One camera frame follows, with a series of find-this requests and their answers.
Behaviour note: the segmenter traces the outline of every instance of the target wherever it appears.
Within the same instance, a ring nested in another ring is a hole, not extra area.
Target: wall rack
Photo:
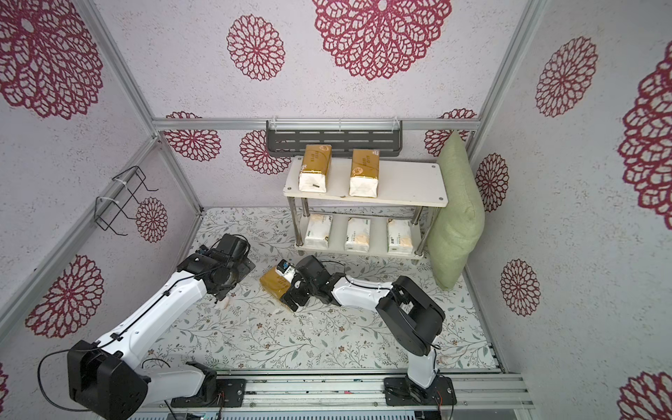
[[[128,180],[124,181],[122,179],[122,177],[127,175],[127,174],[130,174],[128,176]],[[133,177],[137,177],[140,180],[140,183],[133,190],[131,190],[128,187],[128,183],[131,181],[131,179],[133,179]],[[147,190],[148,192],[159,191],[158,188],[155,189],[155,190],[150,190],[147,187],[147,185],[144,183],[146,178],[147,178],[147,176],[144,174],[144,172],[142,172],[142,169],[139,166],[131,166],[127,170],[125,170],[125,171],[123,171],[123,172],[121,172],[121,173],[112,177],[112,181],[117,181],[117,182],[120,182],[120,183],[124,184],[124,188],[122,188],[117,194],[115,194],[114,197],[96,197],[95,198],[93,220],[95,221],[95,223],[98,226],[100,226],[100,228],[102,230],[110,229],[115,235],[119,235],[121,237],[128,236],[128,233],[119,233],[116,230],[114,230],[114,228],[112,227],[112,223],[114,223],[115,219],[117,219],[117,216],[119,216],[119,214],[123,214],[129,220],[136,220],[135,217],[131,217],[131,216],[126,214],[126,212],[124,211],[124,207],[126,207],[126,205],[129,203],[129,201],[131,201],[131,199],[135,200],[135,202],[138,205],[140,205],[140,202],[138,201],[138,198],[135,196],[135,193],[138,192],[138,190],[140,189],[141,186],[144,187],[145,190]],[[120,206],[119,205],[120,201],[117,200],[117,197],[119,196],[119,194],[121,194],[122,191],[127,191],[129,193],[129,196],[126,199],[126,201]],[[108,202],[109,204],[114,205],[117,208],[117,212],[114,214],[114,216],[112,217],[112,219],[109,222],[106,221],[105,219],[103,219],[103,214],[105,213],[105,211],[108,208],[108,206],[103,206],[102,205],[105,202]]]

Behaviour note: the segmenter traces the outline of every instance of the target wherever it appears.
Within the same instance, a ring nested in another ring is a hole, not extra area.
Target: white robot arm
[[[211,249],[189,256],[154,296],[117,327],[94,343],[80,341],[70,349],[68,376],[74,401],[108,420],[125,420],[144,404],[173,398],[187,401],[189,407],[209,407],[213,403],[219,393],[213,369],[190,362],[186,366],[145,372],[140,363],[151,345],[185,309],[206,294],[224,298],[253,269],[247,259],[247,242],[243,246],[237,243],[237,238],[225,235],[218,249],[222,247],[224,257],[213,255]],[[236,271],[237,275],[233,279],[230,273],[224,276],[220,272],[223,267]],[[443,389],[452,394],[452,386],[445,384],[449,380],[437,376],[436,350],[432,344],[441,331],[445,314],[409,278],[400,276],[395,282],[374,283],[345,274],[331,275],[313,256],[296,266],[283,260],[278,269],[291,278],[292,285],[281,301],[292,310],[298,310],[310,296],[316,296],[325,303],[380,314],[409,352],[405,383],[388,383],[386,379],[386,393],[402,398],[406,405],[413,401],[434,404],[436,393]],[[412,304],[413,309],[406,313],[400,304]]]

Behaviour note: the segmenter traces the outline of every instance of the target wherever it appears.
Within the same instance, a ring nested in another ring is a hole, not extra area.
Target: metal shelf leg
[[[422,237],[420,240],[420,243],[418,244],[418,248],[415,250],[415,255],[417,257],[422,257],[424,254],[425,250],[425,244],[427,243],[427,238],[429,237],[429,232],[431,232],[431,228],[434,226],[434,222],[436,221],[437,217],[439,216],[439,209],[438,208],[432,208],[432,215],[431,215],[431,222],[429,223],[429,227],[427,228],[427,232],[425,232],[425,235]]]
[[[298,215],[296,213],[296,200],[294,197],[287,197],[290,203],[290,212],[292,213],[292,223],[294,224],[294,235],[296,237],[296,246],[303,246],[303,238],[301,237],[301,229],[298,226]]]
[[[420,222],[420,214],[422,213],[422,206],[415,207],[415,213],[413,213],[413,219],[411,219],[411,224],[415,226]]]
[[[303,217],[310,217],[310,211],[308,211],[307,198],[301,198],[301,206],[303,207]]]

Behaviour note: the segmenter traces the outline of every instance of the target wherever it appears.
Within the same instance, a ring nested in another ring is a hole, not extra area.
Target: leaf pattern
[[[331,212],[410,217],[412,208],[330,208]],[[249,257],[256,264],[228,302],[207,296],[188,308],[157,340],[146,358],[171,364],[191,360],[218,370],[229,369],[353,369],[406,368],[407,353],[376,313],[327,306],[311,298],[293,313],[266,293],[259,277],[280,259],[298,262],[288,208],[213,208],[207,211],[193,250],[211,246],[224,233],[245,235]],[[345,272],[365,280],[394,281],[409,276],[446,312],[437,365],[442,368],[496,368],[464,280],[450,291],[436,286],[429,259],[418,265],[408,259],[318,253],[342,261]],[[330,271],[342,269],[327,263]],[[150,361],[147,367],[159,366]]]

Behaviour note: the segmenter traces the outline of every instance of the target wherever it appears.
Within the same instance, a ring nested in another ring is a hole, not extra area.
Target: black mounting plate
[[[385,401],[388,406],[397,407],[401,405],[434,405],[441,401],[441,405],[455,405],[458,400],[455,397],[455,388],[453,381],[445,376],[437,376],[429,388],[421,390],[414,384],[409,385],[408,378],[385,378]],[[415,396],[411,395],[411,387],[416,388]]]
[[[245,379],[218,379],[216,395],[224,392],[224,407],[235,408],[243,406],[243,397],[245,396]],[[173,398],[171,406],[178,409],[188,409],[194,407],[219,407],[219,400],[209,403],[204,401],[195,401],[193,398],[181,397]]]

